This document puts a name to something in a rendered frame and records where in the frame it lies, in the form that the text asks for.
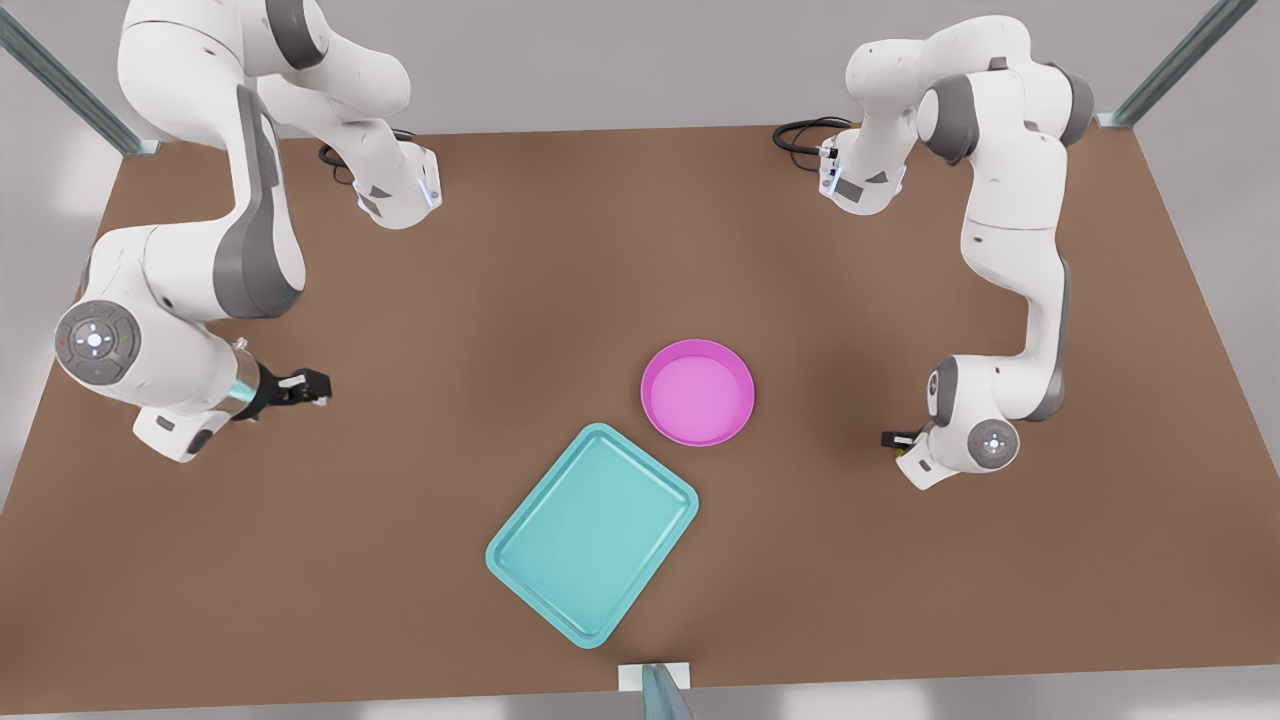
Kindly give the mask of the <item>pink round plate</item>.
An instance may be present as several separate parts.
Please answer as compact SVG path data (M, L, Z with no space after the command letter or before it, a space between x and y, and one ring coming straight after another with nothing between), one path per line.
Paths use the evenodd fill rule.
M657 352L640 380L646 419L666 438L710 447L735 437L750 420L755 384L748 364L710 340L681 340Z

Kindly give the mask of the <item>teal rectangular tray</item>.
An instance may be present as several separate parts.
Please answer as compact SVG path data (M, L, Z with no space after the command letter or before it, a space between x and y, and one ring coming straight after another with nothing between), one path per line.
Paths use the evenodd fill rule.
M582 650L620 625L700 507L604 423L584 427L489 542L489 571Z

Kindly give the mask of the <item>silver frame post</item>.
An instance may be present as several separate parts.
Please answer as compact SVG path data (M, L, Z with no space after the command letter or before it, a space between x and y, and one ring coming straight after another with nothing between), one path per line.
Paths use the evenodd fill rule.
M70 73L9 10L0 6L0 47L122 156L154 155L160 142L137 136Z
M684 697L691 688L690 664L625 664L617 667L618 692L640 692L643 720L695 720Z
M1103 129L1132 129L1258 0L1217 0L1114 111L1097 113Z

